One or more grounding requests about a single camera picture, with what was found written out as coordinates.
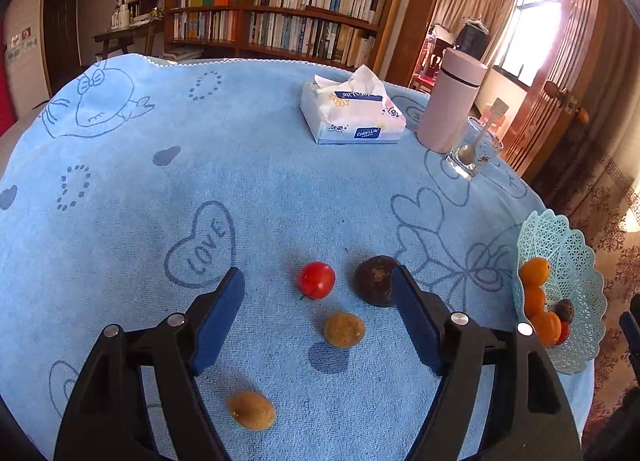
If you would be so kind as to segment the orange mandarin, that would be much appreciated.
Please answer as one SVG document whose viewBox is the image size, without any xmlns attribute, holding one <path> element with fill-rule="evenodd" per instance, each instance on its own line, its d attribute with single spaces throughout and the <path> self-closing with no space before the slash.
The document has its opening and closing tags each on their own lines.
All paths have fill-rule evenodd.
<svg viewBox="0 0 640 461">
<path fill-rule="evenodd" d="M 553 311 L 540 311 L 530 317 L 537 337 L 545 347 L 554 346 L 559 341 L 562 332 L 562 322 Z"/>
<path fill-rule="evenodd" d="M 524 289 L 524 313 L 532 320 L 546 308 L 546 295 L 540 287 L 526 287 Z"/>
<path fill-rule="evenodd" d="M 541 288 L 550 276 L 550 265 L 544 257 L 533 257 L 518 270 L 524 288 Z"/>
</svg>

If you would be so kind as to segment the clear drinking glass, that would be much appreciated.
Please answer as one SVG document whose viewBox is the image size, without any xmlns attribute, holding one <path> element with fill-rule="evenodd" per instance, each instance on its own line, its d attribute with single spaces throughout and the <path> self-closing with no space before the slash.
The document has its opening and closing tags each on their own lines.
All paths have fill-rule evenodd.
<svg viewBox="0 0 640 461">
<path fill-rule="evenodd" d="M 466 119 L 462 140 L 446 157 L 446 162 L 465 180 L 471 181 L 483 166 L 498 157 L 501 140 L 473 117 Z"/>
</svg>

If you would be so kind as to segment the wooden door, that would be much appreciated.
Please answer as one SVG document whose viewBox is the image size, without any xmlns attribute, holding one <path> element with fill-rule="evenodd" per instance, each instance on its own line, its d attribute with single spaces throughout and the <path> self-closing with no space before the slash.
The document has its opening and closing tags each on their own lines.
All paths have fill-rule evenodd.
<svg viewBox="0 0 640 461">
<path fill-rule="evenodd" d="M 562 0 L 558 33 L 510 128 L 500 157 L 532 184 L 567 130 L 585 125 L 582 106 L 596 72 L 610 9 L 606 0 Z"/>
</svg>

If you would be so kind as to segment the blue cartoon towel tablecloth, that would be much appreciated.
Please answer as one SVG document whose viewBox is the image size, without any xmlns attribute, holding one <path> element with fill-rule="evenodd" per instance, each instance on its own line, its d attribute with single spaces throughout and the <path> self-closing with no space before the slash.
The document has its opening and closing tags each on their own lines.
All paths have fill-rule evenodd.
<svg viewBox="0 0 640 461">
<path fill-rule="evenodd" d="M 246 296 L 222 353 L 198 378 L 237 460 L 400 460 L 436 391 L 393 308 L 350 288 L 373 255 L 482 325 L 514 324 L 522 221 L 544 207 L 506 164 L 467 181 L 411 133 L 396 144 L 318 145 L 299 108 L 303 62 L 161 65 L 116 57 L 56 94 L 1 180 L 1 394 L 46 457 L 80 366 L 104 325 L 154 325 L 218 285 Z M 297 279 L 330 265 L 308 299 Z M 323 325 L 358 316 L 337 348 Z M 255 391 L 269 429 L 227 407 Z"/>
</svg>

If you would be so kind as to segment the light blue lattice fruit basket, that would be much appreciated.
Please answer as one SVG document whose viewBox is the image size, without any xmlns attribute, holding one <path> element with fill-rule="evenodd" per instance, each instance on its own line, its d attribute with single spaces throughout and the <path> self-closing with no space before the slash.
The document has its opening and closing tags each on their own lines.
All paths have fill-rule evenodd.
<svg viewBox="0 0 640 461">
<path fill-rule="evenodd" d="M 573 304 L 574 318 L 564 343 L 549 345 L 548 356 L 556 371 L 576 374 L 595 359 L 605 335 L 603 316 L 608 303 L 603 294 L 604 279 L 596 270 L 596 255 L 568 219 L 550 209 L 530 213 L 518 235 L 521 268 L 530 259 L 542 257 L 549 264 L 548 280 L 541 286 L 547 309 L 562 299 Z"/>
</svg>

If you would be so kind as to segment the brown longan fruit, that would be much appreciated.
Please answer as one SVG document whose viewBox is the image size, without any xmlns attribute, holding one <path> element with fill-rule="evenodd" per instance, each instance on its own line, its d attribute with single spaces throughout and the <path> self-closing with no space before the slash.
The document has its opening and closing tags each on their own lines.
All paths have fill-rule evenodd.
<svg viewBox="0 0 640 461">
<path fill-rule="evenodd" d="M 269 429 L 277 418 L 273 403 L 261 393 L 244 391 L 234 394 L 227 403 L 232 418 L 246 429 Z"/>
<path fill-rule="evenodd" d="M 351 348 L 366 334 L 363 321 L 354 314 L 337 311 L 323 325 L 323 337 L 334 347 Z"/>
</svg>

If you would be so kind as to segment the dark purple passion fruit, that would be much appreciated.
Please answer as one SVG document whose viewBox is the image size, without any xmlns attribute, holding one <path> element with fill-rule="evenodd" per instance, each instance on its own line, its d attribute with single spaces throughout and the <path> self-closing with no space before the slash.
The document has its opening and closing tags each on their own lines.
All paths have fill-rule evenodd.
<svg viewBox="0 0 640 461">
<path fill-rule="evenodd" d="M 387 255 L 362 262 L 355 271 L 354 291 L 364 302 L 376 307 L 393 307 L 392 273 L 400 263 Z"/>
</svg>

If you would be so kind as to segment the metal spoon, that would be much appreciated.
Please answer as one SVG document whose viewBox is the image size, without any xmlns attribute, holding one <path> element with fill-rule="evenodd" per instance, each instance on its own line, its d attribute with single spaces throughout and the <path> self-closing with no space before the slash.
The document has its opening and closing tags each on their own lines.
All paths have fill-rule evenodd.
<svg viewBox="0 0 640 461">
<path fill-rule="evenodd" d="M 497 97 L 488 106 L 488 110 L 480 120 L 468 119 L 469 125 L 475 133 L 470 140 L 465 140 L 465 143 L 457 150 L 458 160 L 468 169 L 475 170 L 484 166 L 485 163 L 495 158 L 502 149 L 501 140 L 494 133 L 491 133 L 491 129 L 498 126 L 508 108 L 509 106 Z"/>
</svg>

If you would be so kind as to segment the small wooden side table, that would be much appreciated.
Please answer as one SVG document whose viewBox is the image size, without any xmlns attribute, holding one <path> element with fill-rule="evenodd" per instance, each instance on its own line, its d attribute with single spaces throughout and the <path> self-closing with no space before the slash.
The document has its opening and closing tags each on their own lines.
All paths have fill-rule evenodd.
<svg viewBox="0 0 640 461">
<path fill-rule="evenodd" d="M 155 37 L 164 31 L 164 23 L 160 20 L 150 20 L 142 25 L 130 25 L 125 28 L 108 30 L 93 37 L 93 41 L 102 45 L 101 58 L 108 58 L 109 54 L 121 51 L 126 55 L 129 47 L 134 45 L 134 40 L 140 38 L 144 41 L 142 55 L 150 56 L 153 53 Z"/>
</svg>

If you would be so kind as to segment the white tissue pack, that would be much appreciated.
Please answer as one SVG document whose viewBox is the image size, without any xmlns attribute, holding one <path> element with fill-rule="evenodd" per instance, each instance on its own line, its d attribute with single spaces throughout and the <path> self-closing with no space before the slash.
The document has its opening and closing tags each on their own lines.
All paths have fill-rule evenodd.
<svg viewBox="0 0 640 461">
<path fill-rule="evenodd" d="M 318 145 L 396 144 L 406 128 L 405 114 L 366 65 L 344 82 L 316 74 L 299 106 Z"/>
</svg>

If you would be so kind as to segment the pink thermos bottle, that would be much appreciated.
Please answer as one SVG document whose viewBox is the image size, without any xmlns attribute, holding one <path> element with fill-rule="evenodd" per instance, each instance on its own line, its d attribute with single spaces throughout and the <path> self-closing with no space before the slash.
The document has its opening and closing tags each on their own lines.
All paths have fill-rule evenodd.
<svg viewBox="0 0 640 461">
<path fill-rule="evenodd" d="M 444 51 L 416 130 L 424 147 L 447 155 L 457 145 L 486 72 L 487 67 L 474 57 L 453 48 Z"/>
</svg>

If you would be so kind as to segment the red cherry tomato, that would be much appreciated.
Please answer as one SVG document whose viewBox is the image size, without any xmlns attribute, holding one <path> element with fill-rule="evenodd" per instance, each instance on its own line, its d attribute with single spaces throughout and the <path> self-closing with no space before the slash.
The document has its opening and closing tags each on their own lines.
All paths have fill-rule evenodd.
<svg viewBox="0 0 640 461">
<path fill-rule="evenodd" d="M 561 332 L 559 339 L 555 342 L 556 345 L 563 344 L 570 335 L 570 324 L 566 321 L 561 322 Z"/>
<path fill-rule="evenodd" d="M 300 271 L 297 279 L 299 292 L 308 299 L 324 299 L 335 285 L 333 268 L 323 262 L 311 262 Z"/>
</svg>

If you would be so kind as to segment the wooden bookshelf with books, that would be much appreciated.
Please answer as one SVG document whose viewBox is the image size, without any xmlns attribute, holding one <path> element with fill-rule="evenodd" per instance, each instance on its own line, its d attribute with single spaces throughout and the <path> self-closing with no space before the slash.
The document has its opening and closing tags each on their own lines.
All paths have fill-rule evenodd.
<svg viewBox="0 0 640 461">
<path fill-rule="evenodd" d="M 164 0 L 164 47 L 380 71 L 399 0 Z"/>
</svg>

